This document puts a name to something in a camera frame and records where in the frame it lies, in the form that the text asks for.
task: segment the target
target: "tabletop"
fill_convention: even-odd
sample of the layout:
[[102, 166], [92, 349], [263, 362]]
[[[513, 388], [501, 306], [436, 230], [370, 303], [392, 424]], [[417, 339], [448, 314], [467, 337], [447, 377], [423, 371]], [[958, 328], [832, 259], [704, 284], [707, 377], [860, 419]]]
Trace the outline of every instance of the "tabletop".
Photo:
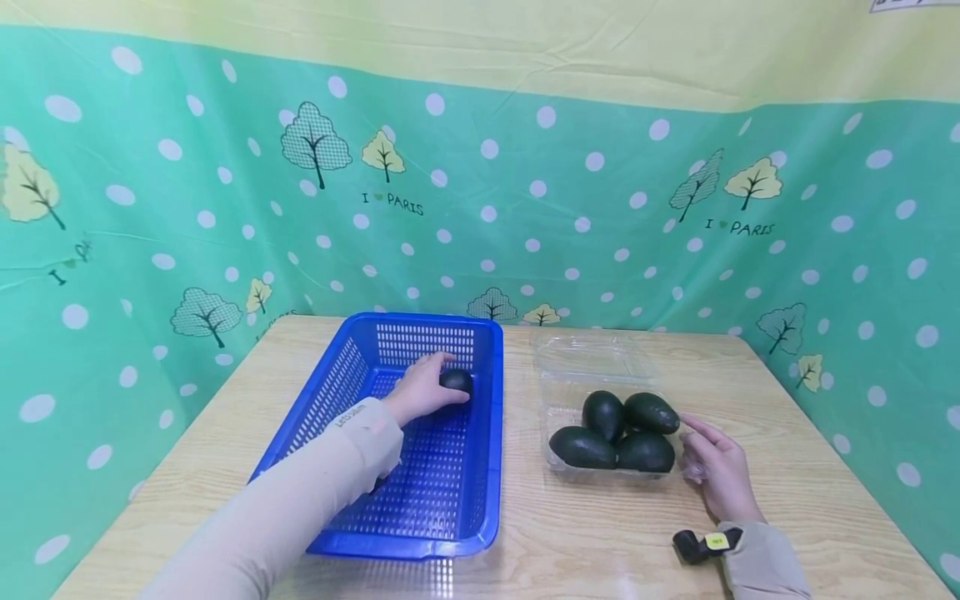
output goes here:
[[[54, 598], [133, 598], [201, 523], [246, 485], [341, 321], [302, 316], [277, 321]], [[504, 327], [501, 513], [492, 548], [474, 557], [416, 564], [304, 556], [271, 600], [729, 594], [717, 562], [682, 566], [672, 549], [677, 531], [703, 535], [713, 527], [702, 499], [684, 480], [572, 485], [546, 469], [533, 345], [538, 329]], [[576, 332], [642, 344], [658, 385], [676, 408], [717, 424], [741, 443], [758, 502], [792, 539], [814, 597], [951, 597], [742, 340]]]

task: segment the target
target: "dark green avocado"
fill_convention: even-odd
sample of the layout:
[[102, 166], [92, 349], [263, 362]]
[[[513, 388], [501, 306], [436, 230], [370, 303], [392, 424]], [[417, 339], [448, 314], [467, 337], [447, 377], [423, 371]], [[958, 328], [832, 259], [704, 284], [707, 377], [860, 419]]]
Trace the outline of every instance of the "dark green avocado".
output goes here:
[[600, 390], [587, 396], [584, 402], [584, 427], [598, 433], [608, 442], [616, 442], [623, 435], [623, 402], [620, 398]]
[[656, 394], [634, 394], [627, 398], [623, 406], [627, 422], [635, 429], [663, 435], [676, 433], [680, 429], [680, 416]]
[[571, 467], [616, 468], [616, 450], [603, 436], [585, 427], [559, 429], [550, 437], [550, 449]]
[[644, 473], [668, 473], [673, 469], [677, 453], [673, 445], [659, 433], [634, 433], [616, 447], [617, 468]]

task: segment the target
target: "white polka dot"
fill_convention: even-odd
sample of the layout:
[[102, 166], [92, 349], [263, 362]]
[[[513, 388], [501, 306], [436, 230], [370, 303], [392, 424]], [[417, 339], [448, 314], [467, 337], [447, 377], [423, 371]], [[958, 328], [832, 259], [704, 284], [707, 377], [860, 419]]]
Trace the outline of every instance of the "white polka dot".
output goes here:
[[437, 187], [446, 187], [446, 173], [440, 169], [434, 169], [430, 173], [430, 180], [433, 181], [433, 184]]
[[156, 144], [156, 149], [160, 155], [167, 160], [180, 160], [183, 157], [183, 148], [180, 144], [169, 138], [163, 138]]
[[843, 125], [843, 134], [844, 134], [844, 135], [847, 135], [848, 133], [850, 133], [850, 132], [852, 132], [853, 130], [855, 130], [855, 129], [856, 129], [856, 126], [860, 124], [860, 119], [862, 119], [862, 118], [863, 118], [863, 113], [862, 113], [862, 112], [858, 112], [857, 114], [855, 114], [855, 115], [852, 116], [851, 118], [847, 119], [847, 122], [844, 123], [844, 125]]
[[887, 393], [878, 385], [867, 390], [867, 401], [874, 406], [883, 406], [887, 403]]
[[867, 265], [859, 265], [856, 269], [853, 269], [853, 282], [862, 283], [864, 279], [867, 278], [867, 274], [870, 272], [870, 267]]
[[217, 225], [217, 217], [209, 210], [201, 210], [197, 213], [197, 223], [204, 229], [210, 229]]
[[25, 423], [36, 423], [44, 420], [54, 412], [57, 401], [49, 394], [37, 394], [20, 405], [20, 420]]
[[336, 75], [326, 80], [326, 88], [330, 90], [334, 98], [347, 97], [347, 83]]
[[917, 330], [917, 346], [930, 348], [940, 339], [940, 331], [933, 325], [924, 325]]
[[850, 440], [847, 439], [847, 436], [842, 436], [839, 433], [833, 436], [833, 447], [841, 454], [850, 454]]
[[47, 564], [70, 545], [70, 536], [56, 536], [41, 545], [34, 553], [34, 564]]
[[166, 429], [174, 422], [174, 412], [169, 408], [160, 413], [160, 421], [157, 423], [160, 429]]
[[913, 200], [904, 200], [900, 204], [897, 204], [897, 218], [901, 221], [903, 219], [909, 219], [910, 215], [913, 214], [913, 211], [917, 209], [917, 202]]
[[117, 184], [107, 186], [107, 198], [121, 206], [130, 206], [136, 202], [136, 197], [130, 188]]
[[557, 122], [557, 112], [552, 107], [541, 107], [537, 111], [537, 125], [548, 130]]
[[604, 158], [603, 155], [598, 152], [591, 152], [587, 155], [587, 170], [588, 171], [599, 171], [603, 168]]
[[120, 387], [132, 388], [136, 384], [137, 372], [134, 367], [128, 365], [120, 371]]
[[636, 210], [644, 204], [647, 204], [647, 195], [643, 192], [634, 192], [630, 197], [630, 208]]
[[659, 142], [670, 134], [670, 122], [666, 119], [657, 119], [650, 126], [650, 139]]
[[480, 144], [480, 154], [483, 155], [483, 158], [496, 158], [496, 156], [500, 154], [500, 147], [496, 144], [496, 140], [483, 140], [483, 142]]
[[229, 60], [223, 59], [223, 61], [220, 63], [220, 68], [224, 70], [224, 75], [227, 77], [227, 81], [232, 84], [237, 83], [236, 69], [233, 68], [233, 65], [230, 64]]
[[546, 183], [536, 180], [530, 184], [530, 195], [534, 198], [543, 198], [546, 194]]
[[426, 97], [426, 111], [437, 117], [444, 114], [446, 110], [446, 102], [444, 102], [444, 97], [440, 94], [434, 92]]
[[904, 486], [910, 488], [918, 488], [920, 486], [920, 472], [910, 463], [900, 463], [897, 465], [897, 476]]
[[186, 107], [190, 109], [190, 112], [192, 112], [195, 117], [204, 114], [204, 103], [200, 101], [200, 98], [191, 94], [187, 94], [186, 96]]
[[101, 445], [86, 457], [86, 467], [90, 470], [102, 468], [109, 462], [111, 456], [113, 456], [113, 447], [109, 444]]
[[848, 215], [840, 215], [839, 217], [833, 219], [833, 221], [830, 223], [830, 226], [837, 233], [846, 233], [853, 227], [853, 219]]
[[177, 266], [177, 261], [174, 260], [174, 257], [170, 254], [158, 253], [154, 254], [151, 258], [154, 261], [154, 266], [156, 266], [161, 271], [170, 271]]
[[906, 268], [906, 276], [911, 279], [916, 279], [917, 277], [924, 274], [926, 271], [926, 259], [925, 258], [914, 258], [910, 261], [910, 265]]
[[43, 105], [51, 116], [67, 123], [76, 123], [84, 116], [77, 103], [66, 96], [48, 96]]
[[867, 166], [871, 169], [882, 169], [883, 167], [890, 164], [890, 161], [894, 159], [894, 153], [889, 150], [877, 150], [876, 152], [867, 156]]
[[770, 162], [774, 163], [774, 166], [778, 169], [786, 164], [786, 152], [783, 150], [777, 150], [773, 153], [770, 153]]

